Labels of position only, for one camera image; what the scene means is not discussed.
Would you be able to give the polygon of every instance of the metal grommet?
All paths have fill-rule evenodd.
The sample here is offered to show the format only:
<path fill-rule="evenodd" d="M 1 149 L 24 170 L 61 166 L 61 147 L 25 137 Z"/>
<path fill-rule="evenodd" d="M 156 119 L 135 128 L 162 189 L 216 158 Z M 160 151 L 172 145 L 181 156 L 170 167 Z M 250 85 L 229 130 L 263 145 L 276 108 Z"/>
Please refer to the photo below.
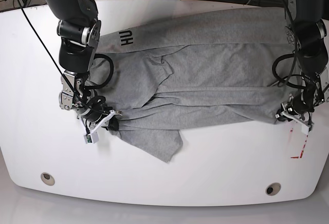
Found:
<path fill-rule="evenodd" d="M 268 196 L 274 196 L 276 195 L 279 191 L 281 190 L 281 185 L 279 183 L 273 183 L 270 184 L 267 188 L 266 188 L 266 195 Z"/>
<path fill-rule="evenodd" d="M 52 186 L 55 184 L 55 179 L 49 174 L 49 173 L 42 173 L 41 174 L 41 180 L 46 185 Z"/>

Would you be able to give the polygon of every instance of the wrinkled fabric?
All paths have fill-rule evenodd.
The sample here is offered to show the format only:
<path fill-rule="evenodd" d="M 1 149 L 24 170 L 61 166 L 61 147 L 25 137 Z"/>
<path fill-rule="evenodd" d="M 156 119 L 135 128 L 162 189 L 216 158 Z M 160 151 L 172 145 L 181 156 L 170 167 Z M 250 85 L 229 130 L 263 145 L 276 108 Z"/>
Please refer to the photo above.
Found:
<path fill-rule="evenodd" d="M 277 87 L 271 72 L 274 60 L 293 50 L 285 25 L 281 8 L 248 8 L 103 35 L 98 52 L 110 56 L 115 69 L 98 93 L 123 114 L 117 116 L 119 131 L 111 133 L 168 162 L 182 146 L 180 129 L 250 120 L 274 124 L 280 103 L 293 91 Z M 277 72 L 286 76 L 290 68 L 287 60 Z M 96 59 L 89 80 L 100 84 L 108 72 L 108 62 Z"/>

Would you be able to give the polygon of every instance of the white table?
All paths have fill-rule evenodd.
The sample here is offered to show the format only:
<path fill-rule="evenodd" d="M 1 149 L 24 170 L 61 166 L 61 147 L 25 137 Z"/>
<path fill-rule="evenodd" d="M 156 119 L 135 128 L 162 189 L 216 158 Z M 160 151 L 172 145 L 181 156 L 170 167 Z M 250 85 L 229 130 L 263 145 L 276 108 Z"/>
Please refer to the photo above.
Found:
<path fill-rule="evenodd" d="M 101 34 L 165 17 L 240 8 L 180 0 L 98 1 Z M 47 6 L 26 9 L 57 59 L 58 20 Z M 124 143 L 107 131 L 86 145 L 74 111 L 60 110 L 60 76 L 22 13 L 0 14 L 2 115 L 0 147 L 12 181 L 22 187 L 102 201 L 161 206 L 225 206 L 287 201 L 309 196 L 329 153 L 329 108 L 316 109 L 314 130 L 260 122 L 181 132 L 184 146 L 169 163 Z M 42 173 L 56 183 L 45 185 Z M 278 182 L 276 196 L 265 194 Z"/>

